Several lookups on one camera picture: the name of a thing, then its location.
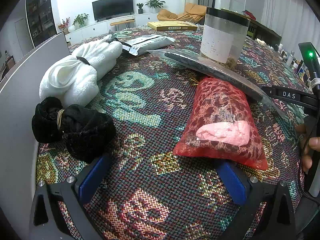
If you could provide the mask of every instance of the finger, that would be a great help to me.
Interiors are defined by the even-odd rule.
[[[305,126],[304,123],[297,125],[297,126],[295,127],[295,130],[296,130],[296,132],[298,132],[298,133],[307,133],[307,131],[306,131],[306,126]]]
[[[302,169],[303,171],[307,171],[312,166],[312,159],[309,155],[304,155],[302,158]]]
[[[314,149],[319,152],[320,151],[320,137],[310,138],[309,146],[311,149]]]
[[[304,144],[306,143],[306,140],[307,140],[306,137],[302,139],[302,141],[301,141],[301,143],[300,143],[300,148],[301,148],[301,150],[303,149]],[[304,149],[303,154],[305,155],[305,154],[307,154],[309,151],[310,151],[310,147],[309,147],[309,145],[307,144],[307,145],[306,145],[306,148]]]

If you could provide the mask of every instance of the tv stand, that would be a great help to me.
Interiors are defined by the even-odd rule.
[[[99,22],[87,25],[85,27],[79,28],[66,35],[66,40],[70,41],[71,44],[78,43],[83,39],[89,39],[96,37],[98,35],[108,35],[109,31],[116,31],[115,26],[111,25],[114,22],[123,22],[123,25],[119,27],[119,30],[125,28],[125,24],[129,22],[132,23],[131,27],[145,26],[148,22],[156,22],[158,13],[143,13],[143,14],[132,14],[119,17],[110,17],[104,20],[104,18],[99,19]]]
[[[101,21],[105,21],[105,20],[110,20],[110,19],[112,19],[111,16],[110,17],[106,17],[106,18],[100,18],[100,19],[97,20],[97,23],[101,22]]]

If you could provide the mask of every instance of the white towel bundle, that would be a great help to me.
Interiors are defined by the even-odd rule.
[[[41,80],[40,99],[56,97],[63,107],[72,104],[86,106],[99,92],[97,80],[116,65],[116,59],[122,52],[122,44],[119,41],[106,42],[110,39],[111,35],[108,35],[85,43],[53,64]],[[90,65],[77,57],[85,58]]]

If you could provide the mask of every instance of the blue gripper pad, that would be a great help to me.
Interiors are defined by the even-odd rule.
[[[232,200],[238,205],[244,205],[249,193],[248,177],[233,162],[222,159],[214,160],[214,168],[226,186]]]
[[[102,182],[102,179],[109,173],[111,164],[112,164],[112,161],[110,156],[106,155],[106,156],[102,156],[91,167],[89,173],[87,174],[87,176],[84,178],[84,180],[79,186],[79,189],[78,189],[79,203],[84,205],[91,201],[94,193],[96,192],[97,188]]]

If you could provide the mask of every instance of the red mesh bag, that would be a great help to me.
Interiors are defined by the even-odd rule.
[[[259,170],[268,168],[245,94],[211,77],[197,86],[192,114],[173,154],[229,159]]]

